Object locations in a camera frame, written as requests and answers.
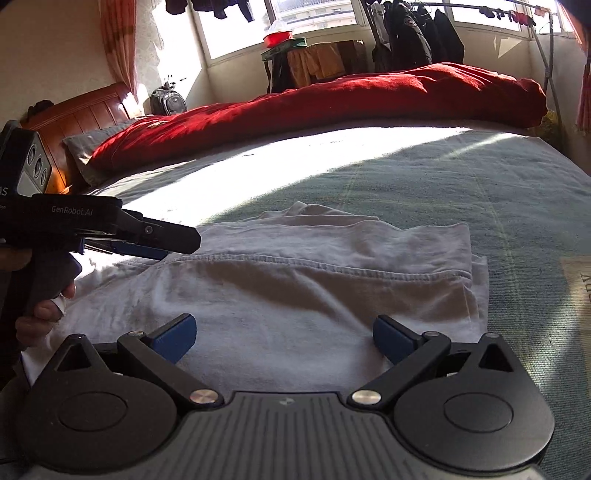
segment grey bedspread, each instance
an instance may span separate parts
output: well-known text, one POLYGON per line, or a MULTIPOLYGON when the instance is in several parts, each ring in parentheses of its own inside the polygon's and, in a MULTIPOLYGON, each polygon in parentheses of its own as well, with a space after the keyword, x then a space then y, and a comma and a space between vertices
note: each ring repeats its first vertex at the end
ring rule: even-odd
POLYGON ((564 259, 591 256, 591 179, 541 140, 483 128, 303 133, 97 193, 180 222, 243 219, 296 200, 400 228, 467 222, 473 252, 488 257, 489 329, 508 340, 556 416, 543 469, 579 479, 591 468, 591 324, 563 269, 564 259))

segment grey pillow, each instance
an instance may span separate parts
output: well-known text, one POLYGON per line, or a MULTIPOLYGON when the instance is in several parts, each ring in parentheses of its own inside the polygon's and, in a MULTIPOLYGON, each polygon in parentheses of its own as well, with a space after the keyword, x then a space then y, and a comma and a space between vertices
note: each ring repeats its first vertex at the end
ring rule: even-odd
POLYGON ((85 134, 72 135, 71 137, 64 138, 64 145, 70 151, 74 160, 76 160, 78 170, 88 185, 91 187, 98 187, 109 180, 109 177, 105 173, 88 165, 95 150, 99 148, 101 143, 105 140, 125 130, 138 120, 139 118, 131 118, 118 125, 113 125, 112 127, 92 130, 85 134))

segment orange curtain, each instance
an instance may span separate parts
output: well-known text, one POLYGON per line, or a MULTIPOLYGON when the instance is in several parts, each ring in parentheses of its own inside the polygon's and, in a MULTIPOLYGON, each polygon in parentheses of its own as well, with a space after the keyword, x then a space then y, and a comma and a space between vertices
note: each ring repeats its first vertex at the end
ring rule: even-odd
POLYGON ((100 32, 113 77, 137 94, 135 26, 137 0, 99 0, 100 32))
POLYGON ((574 15, 568 12, 562 5, 565 16, 573 25, 574 32, 581 48, 587 53, 587 65, 583 73, 583 88, 581 91, 581 100, 579 103, 579 115, 577 117, 577 127, 585 132, 591 132, 591 31, 585 28, 574 15))

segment seam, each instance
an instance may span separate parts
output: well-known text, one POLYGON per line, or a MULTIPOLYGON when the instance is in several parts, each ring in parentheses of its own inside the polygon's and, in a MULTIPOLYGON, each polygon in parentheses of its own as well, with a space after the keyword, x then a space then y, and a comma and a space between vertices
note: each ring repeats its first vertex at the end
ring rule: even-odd
POLYGON ((323 270, 330 273, 350 275, 355 277, 380 278, 383 280, 396 281, 416 281, 416 282, 432 282, 453 277, 463 277, 472 280, 472 274, 465 270, 449 269, 433 273, 398 273, 385 270, 373 270, 371 268, 356 268, 344 267, 341 265, 333 265, 328 263, 317 262, 313 260, 305 260, 302 258, 284 258, 272 257, 269 255, 247 255, 247 254, 200 254, 200 255, 183 255, 182 257, 175 257, 170 260, 162 260, 160 263, 153 265, 153 268, 161 268, 166 265, 182 263, 186 261, 205 261, 205 262, 256 262, 269 263, 276 265, 289 265, 292 267, 307 267, 315 270, 323 270))

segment metal pin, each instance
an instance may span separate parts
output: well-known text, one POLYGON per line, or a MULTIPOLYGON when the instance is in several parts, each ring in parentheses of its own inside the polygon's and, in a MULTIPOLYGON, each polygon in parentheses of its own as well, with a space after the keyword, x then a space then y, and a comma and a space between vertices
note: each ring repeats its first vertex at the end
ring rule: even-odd
POLYGON ((375 405, 382 399, 382 395, 373 390, 357 390, 351 398, 360 405, 375 405))
POLYGON ((205 405, 208 403, 215 403, 215 402, 217 402, 218 398, 219 398, 219 395, 217 394, 217 392, 214 392, 213 390, 209 390, 208 388, 202 388, 201 390, 195 390, 195 391, 191 392, 191 394, 189 395, 189 400, 191 400, 193 403, 198 403, 200 405, 205 405))

